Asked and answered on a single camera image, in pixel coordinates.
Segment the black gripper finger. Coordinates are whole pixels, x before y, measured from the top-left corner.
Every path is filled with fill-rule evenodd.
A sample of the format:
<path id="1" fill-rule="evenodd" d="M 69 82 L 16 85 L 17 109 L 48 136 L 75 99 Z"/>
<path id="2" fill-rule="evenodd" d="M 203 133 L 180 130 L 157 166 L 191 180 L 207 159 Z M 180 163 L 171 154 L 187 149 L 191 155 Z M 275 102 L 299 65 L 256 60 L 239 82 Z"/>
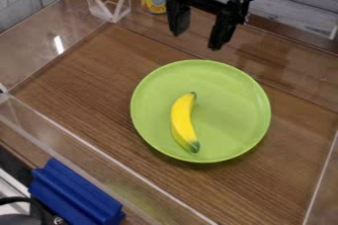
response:
<path id="1" fill-rule="evenodd" d="M 167 0 L 168 29 L 177 37 L 189 27 L 189 5 L 184 0 Z"/>
<path id="2" fill-rule="evenodd" d="M 212 26 L 208 48 L 213 51 L 220 50 L 224 43 L 231 40 L 238 25 L 238 16 L 234 9 L 223 8 L 216 15 Z"/>

